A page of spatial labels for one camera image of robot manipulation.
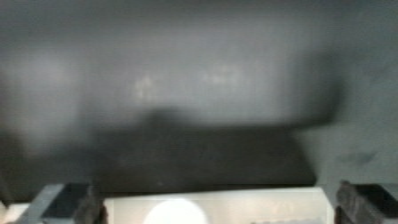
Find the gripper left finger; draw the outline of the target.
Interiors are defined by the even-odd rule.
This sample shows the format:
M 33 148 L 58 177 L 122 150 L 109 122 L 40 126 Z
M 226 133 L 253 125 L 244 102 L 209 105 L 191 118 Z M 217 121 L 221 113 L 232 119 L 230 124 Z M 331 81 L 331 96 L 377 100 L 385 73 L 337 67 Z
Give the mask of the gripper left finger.
M 106 200 L 95 185 L 47 185 L 17 224 L 107 224 Z

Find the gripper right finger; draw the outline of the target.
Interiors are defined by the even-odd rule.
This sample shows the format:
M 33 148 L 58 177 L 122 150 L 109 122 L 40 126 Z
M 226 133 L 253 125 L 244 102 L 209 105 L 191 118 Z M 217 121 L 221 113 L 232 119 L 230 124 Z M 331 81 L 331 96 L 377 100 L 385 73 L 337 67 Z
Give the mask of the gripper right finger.
M 342 182 L 335 224 L 398 224 L 398 199 L 381 184 Z

